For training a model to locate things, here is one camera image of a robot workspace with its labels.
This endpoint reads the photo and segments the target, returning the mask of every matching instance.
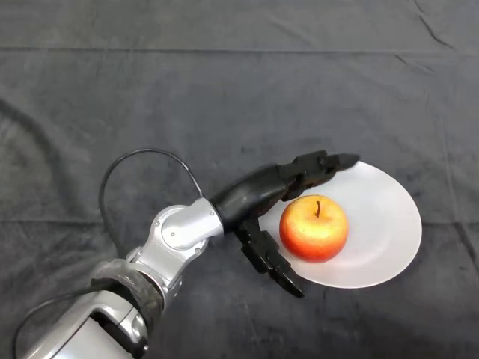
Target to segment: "white plate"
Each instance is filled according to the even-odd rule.
[[[308,263],[289,253],[279,238],[279,220],[289,202],[278,202],[260,218],[298,275],[337,288],[386,282],[411,262],[421,243],[421,217],[407,191],[381,170],[358,162],[303,196],[321,194],[341,206],[350,231],[343,250],[324,263]]]

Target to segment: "gray cloth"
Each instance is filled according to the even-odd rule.
[[[423,239],[387,283],[299,300],[227,236],[187,269],[149,358],[479,358],[477,34],[473,0],[3,1],[0,352],[28,308],[115,255],[101,176],[155,146],[207,197],[264,163],[359,153],[414,197]],[[129,248],[194,199],[159,155],[124,162],[107,189]]]

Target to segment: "robotic hand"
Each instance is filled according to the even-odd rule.
[[[304,296],[299,277],[275,240],[260,229],[258,218],[279,200],[297,198],[358,160],[357,155],[328,156],[323,150],[309,153],[286,165],[261,168],[210,200],[201,197],[191,206],[165,208],[154,218],[145,245],[125,260],[100,263],[91,285],[101,290],[83,295],[25,358],[142,357],[155,322],[177,296],[184,268],[203,253],[210,238],[227,232],[236,234],[258,272],[269,273],[292,295]]]

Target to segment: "black cable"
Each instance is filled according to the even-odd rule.
[[[118,252],[119,257],[124,258],[127,255],[127,252],[125,248],[121,245],[120,241],[118,240],[118,237],[116,236],[115,230],[113,229],[113,226],[110,224],[108,220],[108,216],[106,215],[106,208],[105,208],[105,188],[106,184],[108,182],[108,179],[110,177],[110,174],[112,174],[112,171],[125,159],[138,155],[139,153],[160,153],[162,155],[166,155],[174,159],[175,161],[179,162],[188,172],[188,175],[193,181],[193,184],[195,185],[196,189],[198,190],[198,194],[200,197],[203,197],[203,192],[201,191],[201,188],[198,184],[198,181],[196,180],[195,176],[193,175],[192,171],[189,169],[188,165],[178,156],[176,156],[174,153],[161,150],[158,148],[141,148],[139,150],[133,150],[131,152],[125,153],[121,157],[118,157],[111,165],[109,165],[108,169],[106,170],[105,174],[103,175],[102,182],[100,184],[100,191],[98,193],[98,204],[100,206],[100,213],[103,219],[103,223],[105,225],[106,232],[110,236],[110,239],[112,240],[113,244],[116,247],[116,250]],[[67,294],[60,295],[58,297],[49,299],[48,301],[44,301],[43,303],[40,303],[37,305],[35,308],[29,310],[29,312],[26,314],[26,316],[23,318],[23,320],[20,322],[18,327],[16,328],[13,338],[12,338],[12,343],[11,343],[11,351],[12,351],[12,358],[17,359],[18,354],[16,352],[17,347],[18,347],[18,340],[19,340],[19,334],[22,328],[25,326],[27,321],[34,315],[36,314],[39,310],[42,310],[45,307],[49,307],[50,305],[56,304],[59,301],[66,301],[68,299],[73,299],[75,297],[78,297],[80,295],[92,293],[92,292],[97,292],[99,290],[103,290],[106,288],[105,284],[97,285],[97,286],[92,286],[90,288],[84,288],[84,289],[79,289],[74,292],[70,292]]]
[[[195,176],[193,175],[192,171],[189,169],[188,165],[178,156],[176,156],[174,153],[161,150],[159,148],[141,148],[139,150],[133,150],[131,152],[125,153],[121,157],[118,157],[115,159],[115,161],[108,167],[106,170],[105,174],[103,175],[102,182],[100,184],[100,191],[98,192],[98,205],[100,207],[100,214],[103,219],[103,224],[105,225],[106,232],[110,236],[110,239],[112,240],[113,244],[116,247],[116,250],[118,252],[118,256],[120,258],[125,258],[128,252],[124,248],[124,246],[120,243],[118,240],[118,236],[115,233],[115,230],[113,229],[112,224],[110,223],[108,216],[106,214],[106,208],[105,208],[105,187],[106,183],[108,182],[108,179],[110,177],[110,174],[112,174],[112,171],[125,159],[128,157],[138,155],[139,153],[146,153],[146,152],[151,152],[151,153],[160,153],[162,155],[166,155],[174,159],[175,161],[178,161],[188,172],[188,175],[193,181],[193,184],[195,185],[196,189],[198,190],[198,194],[200,197],[203,197],[203,192],[201,191],[201,188],[198,184],[198,181],[196,180]]]
[[[63,295],[59,295],[58,297],[49,299],[48,301],[44,301],[44,302],[40,303],[39,305],[37,305],[36,307],[34,307],[33,309],[30,309],[28,311],[28,313],[23,317],[22,321],[20,322],[18,327],[16,327],[16,330],[13,333],[13,338],[12,338],[12,342],[11,342],[12,358],[13,359],[18,359],[18,357],[19,357],[17,350],[18,350],[18,342],[19,342],[20,331],[25,326],[25,324],[30,320],[30,318],[32,316],[34,316],[38,311],[42,310],[43,308],[49,307],[53,304],[57,304],[59,301],[67,301],[69,299],[74,299],[74,298],[76,298],[80,295],[104,290],[104,289],[107,288],[107,286],[108,286],[108,284],[104,283],[104,284],[98,284],[96,286],[91,286],[89,288],[77,289],[73,292],[66,293],[66,294],[63,294]]]

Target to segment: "apple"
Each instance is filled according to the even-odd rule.
[[[333,200],[304,196],[291,202],[279,223],[286,249],[308,262],[325,262],[343,249],[348,234],[347,217]]]

